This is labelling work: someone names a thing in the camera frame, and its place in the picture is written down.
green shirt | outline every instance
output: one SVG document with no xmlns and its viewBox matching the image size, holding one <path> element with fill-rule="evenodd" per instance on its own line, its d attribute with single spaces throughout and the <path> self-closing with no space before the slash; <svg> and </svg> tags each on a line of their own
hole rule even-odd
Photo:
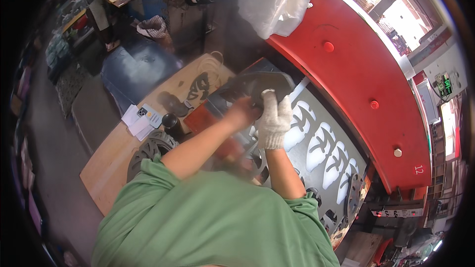
<svg viewBox="0 0 475 267">
<path fill-rule="evenodd" d="M 285 200 L 225 172 L 180 181 L 156 156 L 99 225 L 92 266 L 340 266 L 317 201 Z"/>
</svg>

apron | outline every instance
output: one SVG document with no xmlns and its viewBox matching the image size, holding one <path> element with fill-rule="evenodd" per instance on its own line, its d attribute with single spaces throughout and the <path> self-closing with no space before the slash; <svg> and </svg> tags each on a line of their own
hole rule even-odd
<svg viewBox="0 0 475 267">
<path fill-rule="evenodd" d="M 92 15 L 94 16 L 94 21 L 100 31 L 109 27 L 109 21 L 107 20 L 105 9 L 102 6 L 102 0 L 93 0 L 87 7 L 91 10 Z"/>
</svg>

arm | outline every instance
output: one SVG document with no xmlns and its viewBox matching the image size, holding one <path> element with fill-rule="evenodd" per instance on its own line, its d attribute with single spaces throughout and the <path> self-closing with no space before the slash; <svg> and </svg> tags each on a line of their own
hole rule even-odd
<svg viewBox="0 0 475 267">
<path fill-rule="evenodd" d="M 272 181 L 272 189 L 282 198 L 297 199 L 306 195 L 305 187 L 289 157 L 283 148 L 266 150 L 265 157 L 269 165 L 269 175 Z"/>
<path fill-rule="evenodd" d="M 250 98 L 237 100 L 221 121 L 166 153 L 162 163 L 181 180 L 192 176 L 228 137 L 251 125 L 259 113 L 251 108 Z"/>
<path fill-rule="evenodd" d="M 305 187 L 284 150 L 284 137 L 290 130 L 292 109 L 285 97 L 278 105 L 274 92 L 266 90 L 264 113 L 259 126 L 259 147 L 265 149 L 272 188 L 282 198 L 297 199 L 305 196 Z"/>
</svg>

white work glove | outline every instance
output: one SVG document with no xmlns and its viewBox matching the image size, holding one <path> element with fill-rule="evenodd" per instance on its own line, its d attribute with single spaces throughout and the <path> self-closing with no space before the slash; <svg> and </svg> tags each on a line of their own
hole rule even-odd
<svg viewBox="0 0 475 267">
<path fill-rule="evenodd" d="M 259 148 L 276 150 L 284 147 L 285 134 L 290 130 L 292 108 L 288 96 L 277 105 L 274 90 L 262 91 L 264 112 L 259 123 Z"/>
</svg>

red button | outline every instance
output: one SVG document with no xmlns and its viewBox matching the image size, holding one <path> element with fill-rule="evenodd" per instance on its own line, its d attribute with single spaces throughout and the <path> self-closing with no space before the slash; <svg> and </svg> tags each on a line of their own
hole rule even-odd
<svg viewBox="0 0 475 267">
<path fill-rule="evenodd" d="M 380 107 L 380 104 L 376 100 L 371 101 L 370 105 L 373 110 L 377 110 Z"/>
<path fill-rule="evenodd" d="M 332 43 L 330 43 L 330 42 L 325 42 L 324 43 L 324 50 L 326 52 L 331 53 L 334 49 L 335 49 L 335 47 L 333 46 Z"/>
</svg>

